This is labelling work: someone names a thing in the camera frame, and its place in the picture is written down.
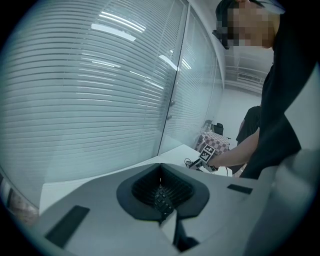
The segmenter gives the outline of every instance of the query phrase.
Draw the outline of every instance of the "horizontal blinds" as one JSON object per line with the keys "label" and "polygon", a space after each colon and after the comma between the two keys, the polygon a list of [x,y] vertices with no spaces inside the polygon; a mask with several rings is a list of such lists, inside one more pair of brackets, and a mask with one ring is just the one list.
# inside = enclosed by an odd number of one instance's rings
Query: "horizontal blinds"
{"label": "horizontal blinds", "polygon": [[165,124],[160,152],[181,144],[193,147],[204,124],[212,95],[216,55],[208,34],[191,9],[180,74]]}
{"label": "horizontal blinds", "polygon": [[44,182],[156,156],[185,13],[180,0],[47,0],[26,15],[2,56],[0,164],[32,203]]}

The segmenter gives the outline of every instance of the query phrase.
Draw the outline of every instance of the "white wall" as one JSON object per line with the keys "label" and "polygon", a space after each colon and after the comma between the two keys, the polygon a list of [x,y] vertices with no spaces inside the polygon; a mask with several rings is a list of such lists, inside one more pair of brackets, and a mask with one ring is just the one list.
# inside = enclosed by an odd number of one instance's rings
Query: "white wall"
{"label": "white wall", "polygon": [[[211,0],[212,2],[220,2],[220,0]],[[217,19],[214,13],[209,10],[206,0],[188,0],[196,14],[199,16],[204,28],[206,29],[213,48],[215,49],[216,57],[219,62],[222,85],[225,86],[226,62],[225,62],[225,48],[216,37],[212,35],[212,31],[216,29]]]}
{"label": "white wall", "polygon": [[229,140],[231,149],[237,145],[239,127],[247,111],[251,107],[259,106],[260,103],[261,95],[257,93],[225,86],[215,124],[223,124],[223,135],[231,138]]}

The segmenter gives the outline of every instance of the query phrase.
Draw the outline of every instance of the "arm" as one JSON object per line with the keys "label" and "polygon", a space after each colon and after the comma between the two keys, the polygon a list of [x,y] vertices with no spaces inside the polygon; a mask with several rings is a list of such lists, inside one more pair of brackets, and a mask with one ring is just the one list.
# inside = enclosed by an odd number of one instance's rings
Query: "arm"
{"label": "arm", "polygon": [[239,128],[239,132],[238,132],[238,134],[240,133],[240,131],[241,131],[242,127],[244,126],[245,121],[246,121],[246,120],[244,120],[244,119],[243,119],[242,123],[240,124],[240,128]]}
{"label": "arm", "polygon": [[237,166],[247,163],[257,148],[259,131],[260,128],[232,150],[217,155],[208,162],[208,165],[218,168],[220,166]]}

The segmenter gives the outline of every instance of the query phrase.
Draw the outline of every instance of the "white desk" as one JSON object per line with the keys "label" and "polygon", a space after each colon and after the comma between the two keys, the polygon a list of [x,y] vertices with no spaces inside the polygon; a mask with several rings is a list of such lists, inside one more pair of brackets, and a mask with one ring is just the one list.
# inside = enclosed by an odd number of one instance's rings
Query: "white desk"
{"label": "white desk", "polygon": [[[106,174],[102,174],[99,176],[93,176],[88,178],[69,180],[69,181],[61,181],[61,182],[47,182],[42,186],[42,192],[40,197],[40,205],[39,205],[39,214],[42,214],[47,208],[53,205],[55,202],[64,198],[66,195],[80,187],[81,185],[106,175],[115,174],[118,172],[125,171],[130,168],[144,166],[148,164],[154,163],[166,163],[166,164],[174,164],[178,166],[185,167],[185,159],[189,158],[191,161],[195,161],[198,159],[199,152],[188,147],[187,145],[178,146],[168,152],[165,152],[161,155],[148,159],[146,161],[134,164],[132,166],[128,166],[126,168],[112,171]],[[210,174],[205,168],[200,168],[203,172]],[[226,170],[225,167],[220,167],[218,171],[212,172],[210,175],[223,175],[223,176],[232,176],[232,171],[228,168]]]}

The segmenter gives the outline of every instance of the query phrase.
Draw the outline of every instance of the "ceiling light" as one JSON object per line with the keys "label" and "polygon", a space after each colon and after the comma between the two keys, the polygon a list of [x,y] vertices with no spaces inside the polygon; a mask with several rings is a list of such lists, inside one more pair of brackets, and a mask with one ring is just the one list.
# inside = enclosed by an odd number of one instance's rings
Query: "ceiling light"
{"label": "ceiling light", "polygon": [[184,65],[188,70],[191,69],[190,65],[185,61],[185,59],[182,59],[182,65]]}
{"label": "ceiling light", "polygon": [[104,15],[101,15],[101,14],[99,14],[99,16],[100,16],[100,17],[103,17],[103,18],[105,18],[105,19],[109,19],[109,20],[112,20],[112,21],[115,21],[115,22],[121,23],[121,24],[123,24],[123,25],[126,25],[126,26],[128,26],[128,27],[130,27],[130,28],[132,28],[132,29],[134,29],[134,30],[136,30],[136,31],[138,31],[138,32],[140,32],[140,33],[142,33],[142,32],[143,32],[143,31],[141,31],[141,30],[139,30],[139,29],[135,28],[134,26],[131,26],[131,25],[129,25],[129,24],[127,24],[127,23],[123,22],[123,21],[117,20],[117,19],[115,19],[115,18],[111,18],[111,17],[104,16]]}
{"label": "ceiling light", "polygon": [[134,24],[134,23],[130,22],[129,20],[126,20],[126,19],[121,18],[121,17],[119,17],[119,16],[113,15],[113,14],[111,14],[111,13],[104,12],[104,11],[102,11],[101,13],[102,13],[102,14],[105,14],[105,15],[112,16],[112,17],[114,17],[114,18],[116,18],[116,19],[119,19],[119,20],[122,20],[122,21],[124,21],[124,22],[127,22],[127,23],[131,24],[132,26],[135,26],[136,28],[138,28],[138,29],[142,30],[142,32],[143,32],[143,31],[145,31],[145,29],[146,29],[146,27],[145,27],[145,26],[142,26],[142,25],[138,26],[138,25],[136,25],[136,24]]}
{"label": "ceiling light", "polygon": [[144,76],[142,74],[138,74],[138,73],[135,73],[135,72],[132,72],[132,71],[130,71],[130,73],[135,74],[135,75],[140,76],[140,77],[143,77],[143,78],[147,78],[146,76]]}
{"label": "ceiling light", "polygon": [[122,37],[124,39],[128,39],[130,41],[134,41],[136,40],[136,38],[130,34],[127,34],[123,31],[120,31],[118,29],[115,29],[115,28],[112,28],[112,27],[109,27],[109,26],[105,26],[105,25],[100,25],[100,24],[94,24],[92,23],[91,24],[91,28],[93,30],[99,30],[99,31],[103,31],[103,32],[107,32],[107,33],[110,33],[110,34],[113,34],[113,35],[116,35],[116,36],[119,36],[119,37]]}
{"label": "ceiling light", "polygon": [[164,60],[166,63],[168,63],[175,71],[178,70],[178,67],[170,59],[168,59],[168,57],[164,55],[160,55],[159,58]]}
{"label": "ceiling light", "polygon": [[142,104],[137,104],[138,106],[144,106],[144,107],[150,107],[150,108],[157,108],[156,106],[148,106],[148,105],[142,105]]}
{"label": "ceiling light", "polygon": [[81,59],[89,60],[89,61],[91,61],[92,63],[102,64],[102,65],[106,65],[106,66],[113,67],[113,68],[120,68],[120,67],[121,67],[121,66],[119,66],[119,65],[117,65],[117,64],[109,63],[109,62],[102,61],[102,60],[96,60],[96,59],[93,59],[93,58],[84,58],[84,57],[81,57]]}
{"label": "ceiling light", "polygon": [[155,86],[155,87],[158,87],[158,88],[160,88],[160,89],[164,89],[162,86],[160,86],[160,85],[158,85],[158,84],[156,84],[156,83],[154,83],[154,82],[150,82],[150,81],[148,81],[148,80],[144,80],[144,81],[146,81],[146,82],[148,82],[149,84],[151,84],[151,85],[153,85],[153,86]]}

